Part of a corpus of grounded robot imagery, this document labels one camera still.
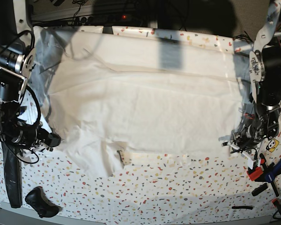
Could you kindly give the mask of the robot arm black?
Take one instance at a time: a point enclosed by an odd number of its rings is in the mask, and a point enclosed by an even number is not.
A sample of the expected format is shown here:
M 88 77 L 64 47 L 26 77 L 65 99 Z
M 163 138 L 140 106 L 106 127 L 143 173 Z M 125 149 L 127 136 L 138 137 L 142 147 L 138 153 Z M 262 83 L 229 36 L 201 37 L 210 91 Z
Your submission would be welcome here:
M 61 138 L 42 128 L 36 95 L 28 86 L 35 56 L 35 36 L 27 0 L 0 0 L 0 141 L 30 149 L 40 144 L 58 146 Z M 19 119 L 25 93 L 37 107 L 33 124 Z
M 281 22 L 281 0 L 270 4 L 264 26 L 257 33 L 253 50 L 249 54 L 249 75 L 254 116 L 247 119 L 233 138 L 222 146 L 231 147 L 231 153 L 241 153 L 250 169 L 260 165 L 258 152 L 252 150 L 265 139 L 272 140 L 279 133 L 281 114 L 281 43 L 272 40 L 281 36 L 277 32 Z

